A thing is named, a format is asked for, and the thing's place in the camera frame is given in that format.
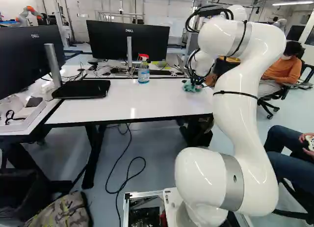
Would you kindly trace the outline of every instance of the dell monitor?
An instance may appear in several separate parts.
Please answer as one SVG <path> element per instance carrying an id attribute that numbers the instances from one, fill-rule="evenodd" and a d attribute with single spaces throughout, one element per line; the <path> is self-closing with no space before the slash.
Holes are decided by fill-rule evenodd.
<path id="1" fill-rule="evenodd" d="M 45 43 L 53 43 L 59 68 L 65 64 L 57 25 L 0 28 L 0 100 L 50 72 Z"/>
<path id="2" fill-rule="evenodd" d="M 90 46 L 97 59 L 127 59 L 127 37 L 132 37 L 132 57 L 147 54 L 165 60 L 170 27 L 87 20 Z"/>

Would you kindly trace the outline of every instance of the ceiling light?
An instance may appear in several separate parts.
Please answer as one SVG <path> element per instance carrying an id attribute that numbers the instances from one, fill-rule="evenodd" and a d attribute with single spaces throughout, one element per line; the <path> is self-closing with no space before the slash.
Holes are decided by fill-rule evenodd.
<path id="1" fill-rule="evenodd" d="M 282 3 L 275 3 L 276 5 L 304 5 L 304 4 L 312 4 L 314 3 L 313 0 L 301 0 L 301 1 L 289 1 L 289 2 L 282 2 Z"/>

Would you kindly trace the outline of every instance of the hand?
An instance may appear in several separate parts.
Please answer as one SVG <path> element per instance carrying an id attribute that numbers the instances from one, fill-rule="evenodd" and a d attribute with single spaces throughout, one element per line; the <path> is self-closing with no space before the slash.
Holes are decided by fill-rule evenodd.
<path id="1" fill-rule="evenodd" d="M 305 140 L 305 136 L 307 136 L 307 135 L 314 136 L 314 133 L 303 133 L 302 135 L 300 135 L 299 141 L 300 141 L 301 143 L 303 143 L 304 140 Z"/>
<path id="2" fill-rule="evenodd" d="M 314 152 L 313 151 L 309 151 L 306 148 L 303 148 L 304 153 L 306 153 L 307 155 L 311 156 L 314 159 Z"/>

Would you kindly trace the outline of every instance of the plastic bottle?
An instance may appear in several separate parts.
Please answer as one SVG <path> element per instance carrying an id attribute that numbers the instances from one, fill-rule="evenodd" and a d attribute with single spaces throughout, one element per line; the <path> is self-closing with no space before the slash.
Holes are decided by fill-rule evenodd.
<path id="1" fill-rule="evenodd" d="M 138 69 L 138 82 L 141 84 L 148 83 L 149 82 L 149 63 L 150 61 L 149 56 L 147 54 L 140 54 L 139 55 L 142 58 L 142 62 L 140 64 L 140 67 Z"/>

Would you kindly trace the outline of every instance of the backpack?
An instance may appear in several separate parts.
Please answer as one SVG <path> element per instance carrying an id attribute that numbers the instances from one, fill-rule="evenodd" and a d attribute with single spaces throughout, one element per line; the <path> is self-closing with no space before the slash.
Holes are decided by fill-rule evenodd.
<path id="1" fill-rule="evenodd" d="M 24 227 L 90 227 L 90 214 L 82 192 L 67 194 L 29 219 Z"/>

